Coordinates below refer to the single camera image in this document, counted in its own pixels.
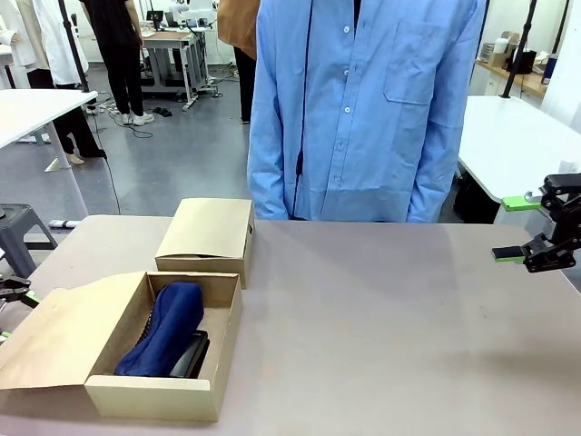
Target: gray table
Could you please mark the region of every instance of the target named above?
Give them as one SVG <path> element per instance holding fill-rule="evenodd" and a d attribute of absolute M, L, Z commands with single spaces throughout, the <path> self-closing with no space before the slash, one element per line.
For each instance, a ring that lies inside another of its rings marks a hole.
<path fill-rule="evenodd" d="M 87 218 L 33 274 L 34 289 L 154 268 L 169 221 Z M 82 389 L 62 388 L 3 399 L 0 410 L 27 401 L 36 419 L 2 416 L 0 432 L 581 433 L 579 295 L 560 272 L 491 262 L 490 247 L 524 242 L 521 230 L 258 222 L 255 238 L 218 424 L 104 422 Z"/>

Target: closed cardboard box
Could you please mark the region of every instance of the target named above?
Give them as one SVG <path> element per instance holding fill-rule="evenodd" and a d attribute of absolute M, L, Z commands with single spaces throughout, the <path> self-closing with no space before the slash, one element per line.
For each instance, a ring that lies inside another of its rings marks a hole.
<path fill-rule="evenodd" d="M 159 271 L 238 273 L 246 288 L 254 209 L 250 200 L 182 200 L 155 254 Z"/>
<path fill-rule="evenodd" d="M 202 287 L 210 348 L 198 379 L 115 376 L 171 282 Z M 0 390 L 83 385 L 104 417 L 217 421 L 241 318 L 236 274 L 136 272 L 52 291 L 0 352 Z"/>

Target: person's leg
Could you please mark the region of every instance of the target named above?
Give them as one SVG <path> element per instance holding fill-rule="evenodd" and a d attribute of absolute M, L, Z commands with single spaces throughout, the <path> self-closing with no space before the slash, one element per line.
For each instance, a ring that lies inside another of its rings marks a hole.
<path fill-rule="evenodd" d="M 256 61 L 238 47 L 234 47 L 234 55 L 236 56 L 236 65 L 240 77 L 241 118 L 243 123 L 248 123 L 251 120 Z"/>
<path fill-rule="evenodd" d="M 56 87 L 58 89 L 69 89 L 70 85 L 58 84 Z M 63 117 L 66 120 L 71 133 L 73 134 L 76 147 L 79 149 L 79 154 L 82 157 L 104 157 L 103 150 L 97 146 L 97 143 L 94 140 L 93 134 L 91 133 L 91 128 L 89 127 L 87 119 L 84 116 L 83 109 L 77 107 L 68 114 L 63 115 Z M 69 148 L 71 151 L 68 152 L 65 149 L 64 152 L 71 154 L 73 152 L 73 143 L 70 139 L 69 142 L 70 146 L 67 145 L 67 148 Z"/>
<path fill-rule="evenodd" d="M 142 72 L 138 45 L 127 45 L 125 53 L 124 76 L 129 93 L 129 102 L 132 112 L 143 116 Z"/>
<path fill-rule="evenodd" d="M 53 77 L 49 70 L 41 70 L 40 68 L 26 74 L 28 76 L 28 83 L 32 89 L 53 89 Z M 82 164 L 80 159 L 74 159 L 74 144 L 69 138 L 68 134 L 71 132 L 71 123 L 68 119 L 68 114 L 64 114 L 54 119 L 54 129 L 58 135 L 58 139 L 63 146 L 63 150 L 69 156 L 69 161 L 74 164 Z"/>
<path fill-rule="evenodd" d="M 124 63 L 123 53 L 119 50 L 118 46 L 107 45 L 100 46 L 101 56 L 103 57 L 103 62 L 107 68 L 107 74 L 109 76 L 109 86 L 111 87 L 111 93 L 117 104 L 117 109 L 122 114 L 129 113 L 129 98 L 127 97 L 127 90 L 125 89 L 125 78 L 124 78 Z"/>

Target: gray stool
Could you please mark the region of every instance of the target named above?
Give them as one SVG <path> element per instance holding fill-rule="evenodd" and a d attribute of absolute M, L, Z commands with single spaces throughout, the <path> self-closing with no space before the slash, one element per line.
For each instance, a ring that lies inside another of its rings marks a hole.
<path fill-rule="evenodd" d="M 48 238 L 47 243 L 25 243 L 25 235 L 35 226 Z M 54 250 L 53 236 L 28 204 L 0 204 L 0 248 L 16 275 L 27 278 L 36 269 L 28 250 Z"/>

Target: white table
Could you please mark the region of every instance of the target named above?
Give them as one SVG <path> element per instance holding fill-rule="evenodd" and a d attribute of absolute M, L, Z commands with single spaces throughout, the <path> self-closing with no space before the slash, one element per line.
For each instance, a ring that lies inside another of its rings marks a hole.
<path fill-rule="evenodd" d="M 0 117 L 0 149 L 45 125 L 59 163 L 70 177 L 75 201 L 83 218 L 89 213 L 79 185 L 74 178 L 73 169 L 66 159 L 54 129 L 53 120 L 81 104 L 93 100 L 96 96 L 95 91 L 82 93 L 81 91 L 61 89 L 5 89 L 0 91 L 0 107 L 3 114 Z"/>
<path fill-rule="evenodd" d="M 459 161 L 495 202 L 538 188 L 563 160 L 581 162 L 568 126 L 517 98 L 468 98 Z M 495 223 L 507 220 L 501 208 Z"/>

